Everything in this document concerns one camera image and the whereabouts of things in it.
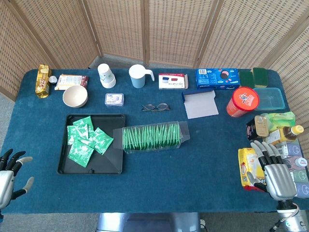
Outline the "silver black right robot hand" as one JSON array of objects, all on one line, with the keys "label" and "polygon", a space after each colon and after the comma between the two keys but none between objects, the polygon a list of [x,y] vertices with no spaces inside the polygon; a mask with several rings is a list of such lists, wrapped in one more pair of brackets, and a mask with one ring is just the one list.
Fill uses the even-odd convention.
[{"label": "silver black right robot hand", "polygon": [[267,192],[276,201],[291,200],[296,195],[294,182],[286,164],[283,163],[278,149],[266,142],[254,140],[251,147],[258,155],[258,160],[265,176],[265,183],[260,183],[252,173],[248,179],[256,188]]}]

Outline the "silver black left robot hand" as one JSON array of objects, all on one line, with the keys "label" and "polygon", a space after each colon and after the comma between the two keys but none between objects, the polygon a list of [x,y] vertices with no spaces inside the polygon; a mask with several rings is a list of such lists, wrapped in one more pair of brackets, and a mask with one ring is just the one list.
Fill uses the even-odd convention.
[{"label": "silver black left robot hand", "polygon": [[27,194],[34,183],[34,177],[30,177],[26,184],[14,191],[15,178],[20,168],[33,160],[33,157],[23,157],[26,151],[15,153],[9,160],[13,149],[9,149],[0,157],[0,210],[6,208],[12,200]]}]

